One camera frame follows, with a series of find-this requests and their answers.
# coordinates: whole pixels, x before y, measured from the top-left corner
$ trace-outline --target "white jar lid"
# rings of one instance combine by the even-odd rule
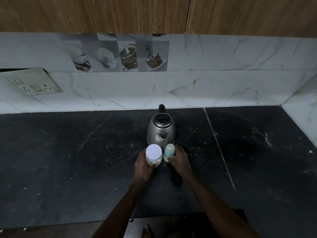
[[[146,156],[150,160],[157,160],[162,156],[162,149],[157,144],[151,144],[146,148]]]

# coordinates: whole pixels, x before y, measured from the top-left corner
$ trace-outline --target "hand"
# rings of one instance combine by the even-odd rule
[[[183,147],[175,145],[175,156],[173,158],[168,158],[169,163],[171,163],[176,171],[184,178],[184,176],[192,174],[191,164],[189,163],[186,152]]]
[[[134,164],[133,183],[135,184],[146,184],[155,168],[155,164],[148,166],[145,161],[145,150],[146,149],[140,152],[137,161]]]

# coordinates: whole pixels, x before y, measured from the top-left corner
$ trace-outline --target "electric kettle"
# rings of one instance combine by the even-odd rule
[[[162,151],[166,145],[173,144],[175,138],[175,124],[172,117],[166,113],[164,104],[158,107],[158,113],[153,116],[147,129],[148,144],[157,144]]]

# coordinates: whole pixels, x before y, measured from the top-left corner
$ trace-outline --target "power socket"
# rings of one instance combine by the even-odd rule
[[[62,92],[42,68],[17,70],[3,74],[25,96]]]

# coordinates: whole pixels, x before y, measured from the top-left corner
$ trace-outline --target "black granite countertop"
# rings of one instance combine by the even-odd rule
[[[0,228],[105,219],[131,184],[155,113],[0,115]],[[194,172],[232,208],[243,208],[261,236],[317,234],[317,149],[281,107],[168,113]],[[163,161],[132,218],[200,211]]]

